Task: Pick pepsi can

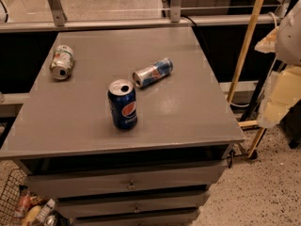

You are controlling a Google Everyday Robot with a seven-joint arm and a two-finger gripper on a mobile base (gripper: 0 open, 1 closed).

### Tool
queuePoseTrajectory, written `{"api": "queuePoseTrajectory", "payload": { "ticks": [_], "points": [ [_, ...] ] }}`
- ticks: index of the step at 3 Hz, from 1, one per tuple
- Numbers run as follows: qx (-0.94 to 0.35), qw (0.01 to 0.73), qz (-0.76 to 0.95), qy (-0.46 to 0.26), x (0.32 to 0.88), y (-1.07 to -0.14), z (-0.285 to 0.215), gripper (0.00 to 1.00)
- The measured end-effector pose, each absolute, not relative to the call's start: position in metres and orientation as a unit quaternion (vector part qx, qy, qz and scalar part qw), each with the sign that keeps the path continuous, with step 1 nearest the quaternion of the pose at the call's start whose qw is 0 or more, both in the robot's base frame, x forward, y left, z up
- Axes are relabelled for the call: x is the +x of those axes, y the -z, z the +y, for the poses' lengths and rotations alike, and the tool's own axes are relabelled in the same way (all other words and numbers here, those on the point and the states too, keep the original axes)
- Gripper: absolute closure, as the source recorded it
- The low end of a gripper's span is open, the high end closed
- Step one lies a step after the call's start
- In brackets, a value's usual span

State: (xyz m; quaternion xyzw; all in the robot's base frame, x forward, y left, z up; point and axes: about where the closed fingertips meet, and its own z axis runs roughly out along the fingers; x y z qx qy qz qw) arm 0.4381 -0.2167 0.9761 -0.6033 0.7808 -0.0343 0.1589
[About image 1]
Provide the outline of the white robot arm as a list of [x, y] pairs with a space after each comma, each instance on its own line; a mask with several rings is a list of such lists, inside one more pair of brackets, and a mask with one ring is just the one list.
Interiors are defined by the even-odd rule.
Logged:
[[282, 63], [276, 72], [269, 72], [257, 117], [260, 127], [271, 128], [301, 100], [301, 0], [256, 44], [255, 50], [274, 53]]

